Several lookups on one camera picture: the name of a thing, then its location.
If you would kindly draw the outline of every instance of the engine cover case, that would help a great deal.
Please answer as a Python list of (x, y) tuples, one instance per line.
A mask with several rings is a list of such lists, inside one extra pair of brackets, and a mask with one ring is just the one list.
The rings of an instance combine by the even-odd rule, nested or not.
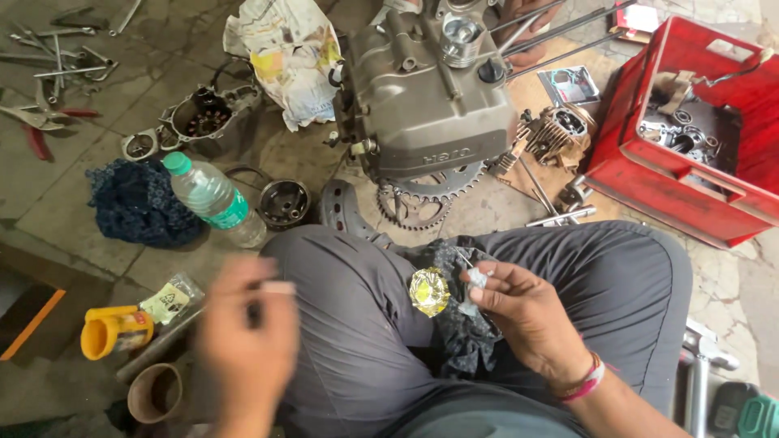
[[(482, 13), (466, 12), (484, 26)], [(344, 141), (378, 145), (360, 155), (374, 182), (407, 181), (492, 159), (514, 140), (518, 117), (505, 75), (488, 83), (478, 74), (490, 58), (502, 65), (495, 43), (486, 35), (472, 65), (447, 66), (439, 46), (441, 15), (390, 11), (380, 25), (349, 38), (343, 87), (333, 106)]]

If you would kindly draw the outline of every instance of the sprocket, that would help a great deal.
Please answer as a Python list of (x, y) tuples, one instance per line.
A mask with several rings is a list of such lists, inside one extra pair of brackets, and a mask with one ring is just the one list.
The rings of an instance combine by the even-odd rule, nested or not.
[(461, 168), (449, 169), (437, 172), (430, 176), (438, 184), (425, 184), (417, 178), (411, 181), (389, 182), (396, 191), (413, 196), (419, 200), (452, 201), (459, 197), (460, 193), (465, 193), (468, 187), (473, 187), (479, 180), (479, 176), (484, 174), (484, 163), (477, 161)]
[(381, 189), (376, 193), (379, 209), (384, 216), (406, 230), (426, 230), (443, 221), (452, 208), (452, 201), (447, 199), (417, 200), (407, 194), (399, 193), (399, 195), (400, 214), (396, 215), (394, 194), (382, 194)]

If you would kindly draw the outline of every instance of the small plastic bag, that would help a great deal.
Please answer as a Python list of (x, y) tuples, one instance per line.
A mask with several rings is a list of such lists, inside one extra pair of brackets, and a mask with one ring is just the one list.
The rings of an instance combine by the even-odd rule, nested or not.
[(189, 275), (180, 272), (165, 283), (160, 291), (141, 302), (140, 307), (155, 323), (167, 326), (178, 314), (203, 299), (203, 290)]

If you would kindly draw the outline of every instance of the gold foil wrapper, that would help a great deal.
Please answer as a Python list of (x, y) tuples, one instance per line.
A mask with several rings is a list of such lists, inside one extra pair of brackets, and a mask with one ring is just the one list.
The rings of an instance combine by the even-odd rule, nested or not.
[(414, 272), (408, 294), (411, 304), (431, 318), (444, 310), (449, 302), (449, 287), (437, 267)]

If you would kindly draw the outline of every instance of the person's hand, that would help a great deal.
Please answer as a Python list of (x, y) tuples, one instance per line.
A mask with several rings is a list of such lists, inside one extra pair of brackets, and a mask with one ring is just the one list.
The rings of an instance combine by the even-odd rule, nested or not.
[[(553, 388), (579, 384), (590, 372), (593, 358), (555, 288), (515, 264), (481, 261), (476, 267), (493, 274), (484, 289), (471, 289), (471, 301), (487, 311), (516, 358)], [(470, 280), (466, 271), (460, 279)]]
[[(201, 347), (232, 415), (273, 415), (294, 372), (298, 307), (294, 285), (271, 281), (276, 273), (272, 259), (233, 256), (206, 294)], [(247, 316), (252, 300), (259, 304), (256, 328)]]
[[(515, 19), (519, 16), (522, 16), (525, 13), (528, 13), (529, 11), (532, 11), (533, 9), (539, 8), (543, 5), (547, 5), (551, 3), (553, 0), (506, 0), (506, 3), (503, 5), (503, 14), (500, 17), (500, 21), (498, 24), (503, 24), (506, 22), (511, 21), (512, 19)], [(546, 26), (547, 23), (552, 21), (552, 17), (555, 16), (557, 11), (560, 9), (562, 5), (557, 5), (554, 8), (549, 9), (548, 11), (541, 14), (541, 17), (536, 20), (535, 23), (533, 23), (533, 26), (530, 26), (530, 29), (525, 31), (524, 34), (520, 35), (519, 38), (516, 39), (514, 44), (519, 43), (520, 41), (529, 40), (533, 37), (533, 34), (537, 32), (542, 27)], [(498, 32), (498, 40), (499, 41), (505, 41), (511, 33), (516, 30), (517, 26), (521, 26), (521, 23), (509, 26), (506, 29), (500, 30)], [(538, 44), (533, 46), (532, 48), (527, 49), (527, 51), (518, 53), (513, 56), (509, 56), (509, 62), (511, 62), (511, 65), (514, 67), (527, 67), (529, 65), (533, 65), (536, 62), (538, 62), (539, 59), (543, 58), (544, 55), (546, 55), (546, 49), (544, 48), (543, 44)]]

